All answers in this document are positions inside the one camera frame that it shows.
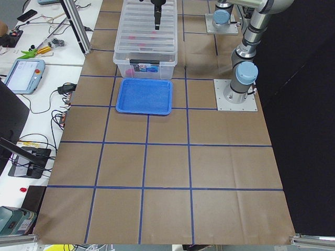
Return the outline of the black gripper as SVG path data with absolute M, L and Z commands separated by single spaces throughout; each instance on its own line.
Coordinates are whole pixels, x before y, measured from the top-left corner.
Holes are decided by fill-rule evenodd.
M 155 30 L 159 30 L 161 23 L 161 6 L 166 3 L 166 0 L 151 0 L 150 2 L 154 4 Z

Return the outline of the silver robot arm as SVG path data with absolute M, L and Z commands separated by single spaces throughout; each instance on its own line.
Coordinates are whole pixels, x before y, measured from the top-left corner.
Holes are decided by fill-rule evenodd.
M 224 90 L 224 96 L 230 103 L 241 104 L 247 96 L 250 86 L 258 76 L 258 68 L 253 63 L 256 55 L 256 46 L 261 42 L 261 37 L 272 14 L 281 13 L 293 3 L 290 1 L 229 1 L 231 4 L 254 8 L 250 23 L 243 33 L 241 43 L 234 49 L 232 61 L 232 79 Z

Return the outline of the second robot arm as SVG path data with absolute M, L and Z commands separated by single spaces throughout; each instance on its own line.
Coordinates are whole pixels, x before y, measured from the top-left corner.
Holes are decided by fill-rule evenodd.
M 154 5 L 154 27 L 155 30 L 160 29 L 162 6 L 166 3 L 164 0 L 151 0 L 151 4 Z M 230 21 L 231 12 L 233 5 L 227 1 L 218 1 L 216 4 L 216 10 L 213 14 L 214 24 L 223 25 Z

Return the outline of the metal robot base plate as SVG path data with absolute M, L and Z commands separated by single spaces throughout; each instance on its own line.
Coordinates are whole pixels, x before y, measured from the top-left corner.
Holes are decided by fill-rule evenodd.
M 255 94 L 252 87 L 244 94 L 234 92 L 230 79 L 214 79 L 214 89 L 218 111 L 257 112 Z

